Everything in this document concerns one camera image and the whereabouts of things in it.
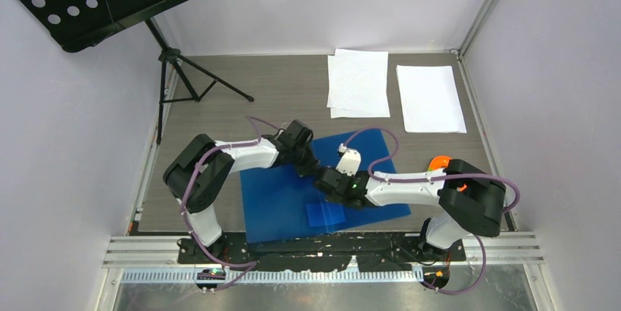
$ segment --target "orange object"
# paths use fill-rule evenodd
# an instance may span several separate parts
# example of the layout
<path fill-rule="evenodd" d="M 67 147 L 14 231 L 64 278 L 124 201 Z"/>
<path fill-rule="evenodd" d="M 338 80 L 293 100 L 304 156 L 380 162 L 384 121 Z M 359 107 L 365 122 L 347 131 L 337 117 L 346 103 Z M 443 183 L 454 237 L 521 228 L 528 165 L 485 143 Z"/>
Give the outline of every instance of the orange object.
<path fill-rule="evenodd" d="M 439 168 L 447 167 L 450 159 L 451 158 L 446 155 L 436 156 L 429 164 L 429 169 L 427 169 L 427 171 L 435 171 Z"/>

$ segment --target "white wall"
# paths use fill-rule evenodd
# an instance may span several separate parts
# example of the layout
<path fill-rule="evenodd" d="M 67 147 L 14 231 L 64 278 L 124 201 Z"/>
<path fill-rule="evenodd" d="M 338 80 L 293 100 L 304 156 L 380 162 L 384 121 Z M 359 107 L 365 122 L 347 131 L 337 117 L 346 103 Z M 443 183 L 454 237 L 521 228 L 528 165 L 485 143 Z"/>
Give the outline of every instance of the white wall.
<path fill-rule="evenodd" d="M 466 56 L 567 310 L 618 310 L 619 0 L 499 0 Z"/>
<path fill-rule="evenodd" d="M 483 0 L 192 0 L 166 13 L 188 55 L 457 48 Z"/>
<path fill-rule="evenodd" d="M 18 0 L 0 7 L 0 308 L 84 311 L 127 229 L 159 50 L 140 25 L 68 54 Z"/>

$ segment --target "gray table surface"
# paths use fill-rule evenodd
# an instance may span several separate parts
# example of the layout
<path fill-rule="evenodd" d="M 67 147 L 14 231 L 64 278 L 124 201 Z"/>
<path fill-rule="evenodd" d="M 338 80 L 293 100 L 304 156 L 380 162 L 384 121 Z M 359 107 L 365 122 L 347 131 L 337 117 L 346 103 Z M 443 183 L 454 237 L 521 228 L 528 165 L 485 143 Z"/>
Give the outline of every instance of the gray table surface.
<path fill-rule="evenodd" d="M 305 56 L 197 56 L 193 60 L 229 83 L 256 98 L 248 102 L 221 84 L 217 84 L 200 102 L 175 103 L 171 107 L 152 180 L 143 205 L 140 231 L 184 231 L 179 204 L 164 185 L 164 170 L 184 147 L 200 133 L 223 141 L 250 140 L 253 129 L 246 115 L 257 116 L 276 125 L 300 119 L 313 129 L 315 138 L 362 127 L 380 126 L 395 132 L 401 149 L 393 159 L 400 173 L 426 171 L 432 158 L 448 155 L 466 160 L 481 170 L 490 171 L 483 143 L 468 100 L 464 81 L 454 55 L 449 53 L 390 54 L 387 95 L 390 118 L 331 119 L 326 108 L 328 94 L 327 58 Z M 396 66 L 452 66 L 455 84 L 466 121 L 467 134 L 406 133 Z M 199 92 L 212 81 L 192 67 L 184 71 Z M 189 97 L 181 81 L 175 97 Z M 386 137 L 389 149 L 393 146 Z M 224 231 L 244 231 L 244 214 L 239 174 L 227 178 L 215 201 L 216 214 Z M 440 213 L 430 206 L 411 206 L 412 214 L 378 222 L 354 231 L 418 231 L 423 221 Z"/>

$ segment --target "robotic arm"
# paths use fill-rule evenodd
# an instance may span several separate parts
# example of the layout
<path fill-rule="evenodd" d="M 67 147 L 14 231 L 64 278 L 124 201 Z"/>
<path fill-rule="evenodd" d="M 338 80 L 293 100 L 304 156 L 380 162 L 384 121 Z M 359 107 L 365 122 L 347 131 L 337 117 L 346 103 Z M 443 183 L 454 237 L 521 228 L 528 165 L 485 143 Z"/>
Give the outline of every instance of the robotic arm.
<path fill-rule="evenodd" d="M 341 160 L 336 168 L 321 167 L 311 148 L 312 140 L 312 130 L 297 120 L 275 135 L 263 135 L 253 146 L 234 148 L 241 142 L 225 143 L 198 135 L 168 167 L 164 182 L 181 203 L 199 159 L 210 149 L 225 146 L 207 157 L 186 205 L 193 229 L 206 247 L 222 234 L 213 202 L 226 177 L 250 168 L 287 164 L 292 164 L 299 176 L 315 176 L 315 188 L 325 193 L 328 201 L 345 206 L 361 209 L 408 203 L 442 207 L 445 212 L 425 221 L 417 245 L 430 260 L 439 260 L 455 241 L 470 233 L 499 235 L 505 201 L 502 183 L 470 178 L 437 180 L 450 174 L 482 173 L 467 162 L 451 160 L 446 168 L 425 173 L 370 175 L 359 171 L 360 153 L 344 146 L 338 150 Z"/>
<path fill-rule="evenodd" d="M 292 164 L 299 176 L 314 174 L 319 167 L 311 142 L 313 131 L 301 121 L 293 121 L 286 130 L 264 135 L 254 146 L 234 147 L 234 144 L 197 135 L 164 172 L 164 182 L 181 203 L 194 167 L 199 159 L 214 147 L 226 146 L 207 157 L 187 200 L 186 208 L 194 231 L 208 247 L 222 235 L 213 202 L 230 173 L 251 168 L 272 168 Z"/>
<path fill-rule="evenodd" d="M 451 160 L 446 168 L 423 173 L 359 171 L 360 153 L 339 148 L 336 168 L 322 168 L 315 187 L 334 203 L 361 209 L 394 203 L 440 206 L 444 212 L 429 218 L 420 232 L 418 250 L 430 260 L 439 260 L 453 243 L 474 234 L 500 234 L 505 186 L 482 179 L 438 180 L 446 175 L 483 173 L 463 160 Z"/>

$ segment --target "stack of white paper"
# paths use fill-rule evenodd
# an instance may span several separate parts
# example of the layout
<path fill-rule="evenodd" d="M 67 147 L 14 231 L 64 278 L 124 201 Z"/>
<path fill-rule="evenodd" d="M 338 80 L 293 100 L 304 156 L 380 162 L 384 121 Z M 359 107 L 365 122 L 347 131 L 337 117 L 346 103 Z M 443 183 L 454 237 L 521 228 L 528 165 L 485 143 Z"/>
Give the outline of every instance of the stack of white paper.
<path fill-rule="evenodd" d="M 337 49 L 328 56 L 330 117 L 390 117 L 388 52 Z"/>
<path fill-rule="evenodd" d="M 397 66 L 397 79 L 406 132 L 466 132 L 451 66 Z"/>

